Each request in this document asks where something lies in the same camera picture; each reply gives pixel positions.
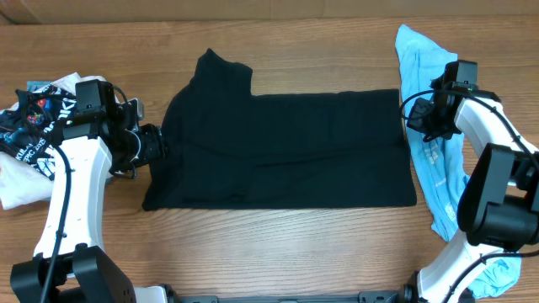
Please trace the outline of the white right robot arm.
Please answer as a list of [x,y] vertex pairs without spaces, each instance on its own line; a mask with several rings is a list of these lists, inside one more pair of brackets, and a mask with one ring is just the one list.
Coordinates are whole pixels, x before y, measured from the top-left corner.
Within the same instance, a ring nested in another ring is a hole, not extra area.
[[408,97],[401,116],[425,141],[465,135],[478,163],[456,212],[458,229],[438,257],[403,289],[404,302],[459,302],[500,258],[528,258],[538,242],[538,150],[503,112],[499,98],[468,81],[450,81]]

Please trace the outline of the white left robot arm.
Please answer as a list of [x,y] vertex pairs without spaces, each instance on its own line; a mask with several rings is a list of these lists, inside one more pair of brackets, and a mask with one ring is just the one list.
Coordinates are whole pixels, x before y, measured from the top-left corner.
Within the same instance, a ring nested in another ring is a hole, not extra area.
[[122,104],[77,101],[72,117],[51,132],[56,173],[45,228],[25,263],[12,267],[21,302],[175,302],[169,286],[136,287],[103,248],[104,188],[111,174],[127,178],[162,157],[163,139],[134,98]]

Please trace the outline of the black t-shirt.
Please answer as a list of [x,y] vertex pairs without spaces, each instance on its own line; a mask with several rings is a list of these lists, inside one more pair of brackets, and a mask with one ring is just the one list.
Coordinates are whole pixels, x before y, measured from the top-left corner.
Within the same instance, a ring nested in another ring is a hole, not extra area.
[[254,95],[252,75],[199,58],[164,115],[144,210],[416,204],[398,90]]

